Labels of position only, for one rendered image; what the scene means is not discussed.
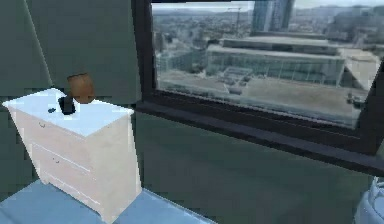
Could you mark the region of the dark framed window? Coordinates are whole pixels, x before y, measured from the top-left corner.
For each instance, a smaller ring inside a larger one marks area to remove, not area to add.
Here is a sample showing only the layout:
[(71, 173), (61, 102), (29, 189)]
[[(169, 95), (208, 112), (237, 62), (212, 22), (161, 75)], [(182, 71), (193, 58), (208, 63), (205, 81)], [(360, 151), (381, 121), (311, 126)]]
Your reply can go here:
[(204, 77), (165, 68), (152, 6), (132, 0), (138, 111), (347, 169), (384, 176), (384, 60), (364, 49), (252, 31), (192, 49)]

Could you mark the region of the white chest of drawers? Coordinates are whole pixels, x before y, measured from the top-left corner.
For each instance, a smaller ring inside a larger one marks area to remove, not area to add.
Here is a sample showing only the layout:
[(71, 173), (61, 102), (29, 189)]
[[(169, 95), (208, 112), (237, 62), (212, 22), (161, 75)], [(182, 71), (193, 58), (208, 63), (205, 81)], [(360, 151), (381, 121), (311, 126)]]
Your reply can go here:
[(100, 100), (74, 102), (63, 115), (50, 88), (2, 105), (8, 109), (40, 180), (52, 184), (113, 224), (141, 193), (132, 109)]

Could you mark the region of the brown shade table lamp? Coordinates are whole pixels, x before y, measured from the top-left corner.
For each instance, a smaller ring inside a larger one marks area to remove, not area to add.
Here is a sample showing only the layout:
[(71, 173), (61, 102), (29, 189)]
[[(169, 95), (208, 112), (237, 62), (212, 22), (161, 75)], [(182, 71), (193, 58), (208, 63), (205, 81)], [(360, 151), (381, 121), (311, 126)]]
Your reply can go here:
[(95, 99), (93, 81), (88, 73), (80, 73), (67, 77), (70, 87), (69, 93), (58, 99), (63, 115), (71, 115), (76, 112), (74, 102), (89, 104)]

